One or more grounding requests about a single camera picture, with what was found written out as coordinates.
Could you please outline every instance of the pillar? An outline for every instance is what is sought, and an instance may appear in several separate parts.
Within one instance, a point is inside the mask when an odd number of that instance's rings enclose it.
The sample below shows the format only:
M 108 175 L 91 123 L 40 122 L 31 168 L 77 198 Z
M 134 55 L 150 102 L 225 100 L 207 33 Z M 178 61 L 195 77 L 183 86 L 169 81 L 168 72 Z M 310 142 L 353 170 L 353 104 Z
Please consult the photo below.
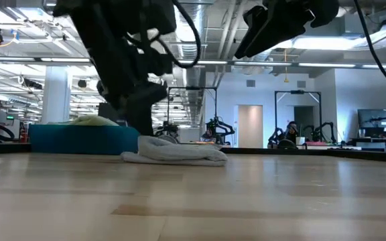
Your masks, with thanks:
M 43 124 L 70 119 L 72 77 L 66 67 L 48 66 L 44 82 Z

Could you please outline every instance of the ceiling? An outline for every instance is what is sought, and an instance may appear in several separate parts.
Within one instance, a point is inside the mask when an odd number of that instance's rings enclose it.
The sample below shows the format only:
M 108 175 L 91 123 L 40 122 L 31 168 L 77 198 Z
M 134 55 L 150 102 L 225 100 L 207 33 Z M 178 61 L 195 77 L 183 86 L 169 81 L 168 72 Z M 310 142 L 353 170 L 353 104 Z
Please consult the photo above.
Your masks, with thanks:
M 36 5 L 8 6 L 0 1 L 0 28 L 3 30 L 4 47 L 0 47 L 0 56 L 25 56 L 25 57 L 51 57 L 51 58 L 83 58 L 88 57 L 81 39 L 74 24 L 69 17 L 53 18 L 43 9 Z M 201 60 L 232 60 L 243 36 L 247 32 L 247 25 L 240 21 L 237 26 L 236 20 L 239 12 L 248 10 L 255 5 L 261 4 L 260 1 L 236 1 L 233 15 L 229 19 L 232 1 L 213 1 L 202 0 L 180 1 L 186 11 L 194 20 L 198 28 L 201 39 Z M 47 5 L 51 8 L 54 1 L 47 0 Z M 326 27 L 319 29 L 307 28 L 305 35 L 308 36 L 347 36 L 349 32 L 357 33 L 358 22 L 353 10 L 351 0 L 341 0 L 343 9 L 346 10 L 344 17 L 339 17 Z M 376 31 L 376 23 L 386 18 L 386 1 L 361 1 L 364 11 L 368 14 L 369 27 Z M 229 24 L 229 31 L 226 39 L 223 39 L 224 27 Z M 196 50 L 189 42 L 191 39 L 190 30 L 184 18 L 178 18 L 178 29 L 176 33 L 163 36 L 163 40 L 169 45 L 171 51 L 179 59 L 192 59 Z M 378 51 L 382 61 L 386 63 L 386 49 Z M 288 48 L 284 50 L 274 49 L 253 58 L 254 61 L 287 61 L 287 62 L 354 62 L 371 63 L 373 59 L 366 50 L 307 50 L 298 48 Z M 96 90 L 96 83 L 99 80 L 97 71 L 93 66 L 67 65 L 68 70 L 73 75 L 71 116 L 97 114 L 97 106 L 103 102 Z M 163 79 L 171 87 L 189 86 L 208 86 L 213 87 L 213 81 L 207 81 L 205 72 L 214 72 L 215 67 L 195 68 L 192 70 L 180 70 L 174 68 L 174 74 L 164 76 Z M 240 71 L 242 69 L 225 68 L 218 71 Z M 288 68 L 273 67 L 266 69 L 266 74 L 278 75 L 288 71 L 289 73 L 305 73 L 311 78 L 326 71 L 325 68 Z M 19 114 L 25 120 L 39 121 L 42 97 L 41 90 L 31 90 L 20 84 L 20 76 L 36 81 L 44 85 L 46 66 L 41 64 L 4 64 L 0 63 L 0 98 L 6 100 L 6 108 L 9 113 Z M 86 80 L 88 86 L 79 88 L 78 81 Z M 157 76 L 150 76 L 150 80 L 159 81 Z M 200 123 L 202 113 L 202 101 L 204 91 L 172 90 L 170 120 L 179 125 L 196 126 Z M 163 101 L 153 107 L 153 119 L 155 124 L 160 125 L 166 120 L 167 103 Z

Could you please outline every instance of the white towel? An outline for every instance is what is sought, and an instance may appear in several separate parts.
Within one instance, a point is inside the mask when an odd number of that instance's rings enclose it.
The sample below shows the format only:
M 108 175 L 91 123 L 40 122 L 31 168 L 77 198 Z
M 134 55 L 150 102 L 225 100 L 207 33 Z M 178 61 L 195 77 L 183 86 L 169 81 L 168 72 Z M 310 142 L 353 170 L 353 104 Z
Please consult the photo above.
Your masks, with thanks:
M 126 162 L 169 164 L 169 165 L 205 165 L 224 166 L 227 156 L 219 151 L 219 145 L 177 145 L 155 137 L 138 138 L 138 154 L 122 153 Z

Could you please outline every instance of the wooden surface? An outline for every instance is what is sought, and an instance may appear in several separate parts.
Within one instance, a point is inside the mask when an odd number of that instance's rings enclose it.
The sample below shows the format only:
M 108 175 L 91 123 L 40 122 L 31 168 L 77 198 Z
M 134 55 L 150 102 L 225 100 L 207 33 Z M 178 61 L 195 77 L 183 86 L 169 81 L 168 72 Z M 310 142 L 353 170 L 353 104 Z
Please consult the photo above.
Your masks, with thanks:
M 386 240 L 386 163 L 229 157 L 185 167 L 0 155 L 0 241 Z

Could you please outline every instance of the door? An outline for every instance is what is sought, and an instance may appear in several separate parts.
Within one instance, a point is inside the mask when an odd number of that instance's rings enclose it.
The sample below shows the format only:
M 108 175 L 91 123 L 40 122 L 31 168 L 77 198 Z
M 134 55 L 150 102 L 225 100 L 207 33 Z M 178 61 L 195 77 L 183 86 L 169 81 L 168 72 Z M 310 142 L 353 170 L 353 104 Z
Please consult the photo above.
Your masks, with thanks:
M 294 107 L 294 121 L 298 125 L 298 130 L 303 137 L 312 140 L 311 128 L 303 131 L 308 125 L 314 125 L 314 107 L 313 106 L 295 106 Z
M 239 105 L 239 148 L 263 148 L 263 106 Z

